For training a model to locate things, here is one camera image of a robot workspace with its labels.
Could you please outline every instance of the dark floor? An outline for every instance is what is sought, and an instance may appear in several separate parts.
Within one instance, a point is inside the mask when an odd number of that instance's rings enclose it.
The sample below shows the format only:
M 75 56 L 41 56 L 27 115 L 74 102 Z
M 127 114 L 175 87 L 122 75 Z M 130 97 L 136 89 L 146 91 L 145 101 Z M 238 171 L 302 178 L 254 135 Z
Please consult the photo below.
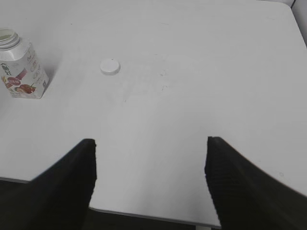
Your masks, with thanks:
M 22 183 L 0 181 L 0 196 Z M 193 225 L 108 214 L 88 209 L 83 230 L 195 230 Z

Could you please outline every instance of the white bottle cap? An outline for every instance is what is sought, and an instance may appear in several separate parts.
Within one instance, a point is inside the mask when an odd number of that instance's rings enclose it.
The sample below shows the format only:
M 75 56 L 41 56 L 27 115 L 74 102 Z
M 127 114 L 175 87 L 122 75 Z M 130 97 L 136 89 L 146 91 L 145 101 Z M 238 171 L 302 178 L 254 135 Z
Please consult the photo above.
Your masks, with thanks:
M 113 76 L 120 70 L 120 64 L 114 59 L 105 59 L 100 63 L 100 70 L 107 76 Z

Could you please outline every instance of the table surface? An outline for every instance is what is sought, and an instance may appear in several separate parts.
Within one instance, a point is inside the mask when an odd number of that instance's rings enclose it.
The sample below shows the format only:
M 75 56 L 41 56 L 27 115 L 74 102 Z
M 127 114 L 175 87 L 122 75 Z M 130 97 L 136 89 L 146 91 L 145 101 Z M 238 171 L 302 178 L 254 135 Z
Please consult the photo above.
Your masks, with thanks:
M 220 136 L 307 195 L 307 50 L 285 4 L 2 5 L 0 22 L 33 41 L 52 82 L 41 100 L 1 85 L 1 177 L 31 180 L 94 138 L 91 207 L 219 226 L 203 168 L 207 137 Z M 103 76 L 104 58 L 120 73 Z

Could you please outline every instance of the bottle label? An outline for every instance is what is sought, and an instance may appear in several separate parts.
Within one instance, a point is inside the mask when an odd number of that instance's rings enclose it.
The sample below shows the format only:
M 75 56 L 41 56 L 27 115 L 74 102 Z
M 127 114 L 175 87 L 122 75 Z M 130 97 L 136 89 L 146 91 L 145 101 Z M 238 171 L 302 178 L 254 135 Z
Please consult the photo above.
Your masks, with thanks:
M 49 82 L 33 45 L 17 61 L 0 60 L 0 77 L 12 97 L 41 98 Z

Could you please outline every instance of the bottle opening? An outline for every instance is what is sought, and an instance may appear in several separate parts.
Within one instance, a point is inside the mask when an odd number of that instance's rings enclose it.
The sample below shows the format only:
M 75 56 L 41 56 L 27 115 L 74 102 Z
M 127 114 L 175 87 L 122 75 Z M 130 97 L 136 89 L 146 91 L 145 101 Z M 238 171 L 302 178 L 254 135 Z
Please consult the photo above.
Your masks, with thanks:
M 0 28 L 0 49 L 8 49 L 19 43 L 18 34 L 11 29 Z
M 10 29 L 0 29 L 0 41 L 8 40 L 14 35 L 14 31 Z

